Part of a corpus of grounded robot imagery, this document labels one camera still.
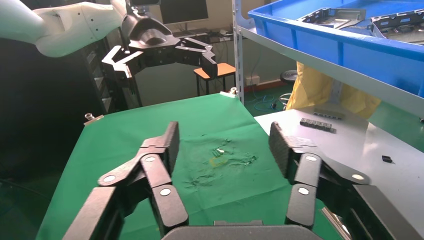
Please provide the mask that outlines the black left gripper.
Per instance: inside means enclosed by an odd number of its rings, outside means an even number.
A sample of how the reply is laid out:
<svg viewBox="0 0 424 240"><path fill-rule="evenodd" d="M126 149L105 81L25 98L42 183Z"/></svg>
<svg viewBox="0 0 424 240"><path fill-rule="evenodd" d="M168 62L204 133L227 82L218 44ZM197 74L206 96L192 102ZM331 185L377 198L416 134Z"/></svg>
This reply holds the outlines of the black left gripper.
<svg viewBox="0 0 424 240"><path fill-rule="evenodd" d="M101 60L106 73L121 88L136 88L135 75L145 68L180 63L218 75L213 46L191 37L178 39L148 15L127 14L121 24L125 48L115 45Z"/></svg>

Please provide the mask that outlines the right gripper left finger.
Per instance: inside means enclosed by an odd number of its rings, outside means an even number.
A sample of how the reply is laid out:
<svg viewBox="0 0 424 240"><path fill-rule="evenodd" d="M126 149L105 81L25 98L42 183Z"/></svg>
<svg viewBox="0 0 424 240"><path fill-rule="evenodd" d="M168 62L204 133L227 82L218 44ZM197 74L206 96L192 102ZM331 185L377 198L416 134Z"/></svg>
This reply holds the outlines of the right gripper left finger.
<svg viewBox="0 0 424 240"><path fill-rule="evenodd" d="M65 240L117 240L125 218L149 200L161 236L188 225L189 216L171 175L180 145L179 124L143 141L129 161L102 175L63 236Z"/></svg>

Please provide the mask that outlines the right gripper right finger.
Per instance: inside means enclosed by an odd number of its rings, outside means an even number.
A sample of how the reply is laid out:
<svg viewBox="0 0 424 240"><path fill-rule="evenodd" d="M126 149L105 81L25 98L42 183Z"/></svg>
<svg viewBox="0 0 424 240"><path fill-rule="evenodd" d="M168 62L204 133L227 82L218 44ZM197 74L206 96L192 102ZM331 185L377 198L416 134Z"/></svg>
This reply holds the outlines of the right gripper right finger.
<svg viewBox="0 0 424 240"><path fill-rule="evenodd" d="M307 138L270 125L269 149L291 184L285 223L312 229L316 202L344 240L419 240L417 230L370 178L326 156Z"/></svg>

